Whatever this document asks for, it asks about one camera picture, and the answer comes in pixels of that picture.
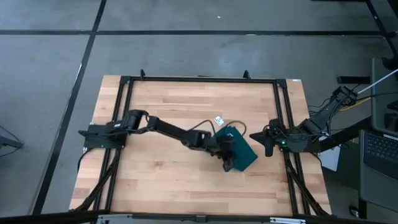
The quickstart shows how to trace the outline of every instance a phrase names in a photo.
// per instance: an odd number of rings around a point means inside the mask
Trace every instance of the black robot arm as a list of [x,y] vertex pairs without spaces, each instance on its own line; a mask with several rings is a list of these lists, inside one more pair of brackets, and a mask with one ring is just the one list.
[[355,104],[357,94],[347,87],[337,88],[320,111],[298,126],[286,128],[278,119],[272,119],[261,132],[250,134],[250,138],[266,148],[266,156],[270,157],[277,144],[283,151],[289,152],[322,152],[327,149],[320,147],[319,138],[326,136],[322,131],[327,128],[331,117],[342,107]]
[[[147,120],[147,126],[139,128],[143,117]],[[217,156],[223,160],[223,169],[225,172],[231,170],[234,166],[234,154],[231,150],[233,142],[229,136],[212,136],[209,131],[197,129],[184,130],[162,121],[156,116],[150,116],[148,112],[143,110],[130,110],[122,120],[108,122],[105,126],[100,126],[103,127],[101,131],[95,133],[90,131],[90,127],[88,131],[79,131],[86,138],[85,144],[95,141],[108,141],[123,142],[121,144],[124,145],[128,134],[144,134],[148,131],[155,131],[180,141],[191,150],[205,151],[211,156]]]

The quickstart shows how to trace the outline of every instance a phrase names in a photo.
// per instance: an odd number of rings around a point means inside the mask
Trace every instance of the wooden tabletop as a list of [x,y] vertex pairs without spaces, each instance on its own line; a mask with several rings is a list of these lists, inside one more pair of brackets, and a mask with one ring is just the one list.
[[[119,80],[120,76],[104,76],[93,115],[95,124],[111,120]],[[297,80],[287,80],[287,84],[294,121],[299,124],[308,117],[303,86]],[[280,97],[284,110],[282,91]],[[274,155],[265,157],[264,146],[249,138],[277,117],[271,84],[135,81],[131,109],[146,110],[184,129],[217,116],[225,123],[243,121],[248,126],[244,138],[259,157],[244,172],[224,172],[221,160],[191,151],[174,139],[159,133],[133,134],[122,151],[112,212],[292,215],[282,153],[275,147]],[[216,131],[223,127],[213,123]],[[243,131],[240,124],[236,127]],[[208,124],[198,129],[211,130]],[[82,160],[70,208],[79,206],[93,190],[103,154],[104,149],[94,149]],[[311,154],[301,154],[301,158],[306,186],[330,212],[319,161]],[[100,208],[104,207],[107,188]],[[296,193],[299,211],[303,212],[298,189]]]

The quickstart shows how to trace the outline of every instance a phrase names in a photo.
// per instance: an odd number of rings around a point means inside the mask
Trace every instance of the concrete floor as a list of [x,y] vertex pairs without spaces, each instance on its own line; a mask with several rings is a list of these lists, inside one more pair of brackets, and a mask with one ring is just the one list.
[[[0,1],[0,29],[91,30],[100,0]],[[376,1],[390,30],[398,24]],[[100,30],[377,30],[360,2],[307,0],[108,1]],[[25,146],[0,158],[0,217],[25,215],[53,144],[88,41],[87,35],[0,35],[0,124]],[[97,36],[73,110],[45,213],[67,211],[83,138],[103,75],[299,78],[307,103],[319,105],[338,85],[337,75],[371,73],[373,57],[390,57],[383,39],[233,35]],[[369,116],[363,104],[333,118],[342,128]],[[7,152],[2,148],[0,154]],[[349,218],[357,192],[325,176],[333,214]],[[396,213],[369,205],[371,220]]]

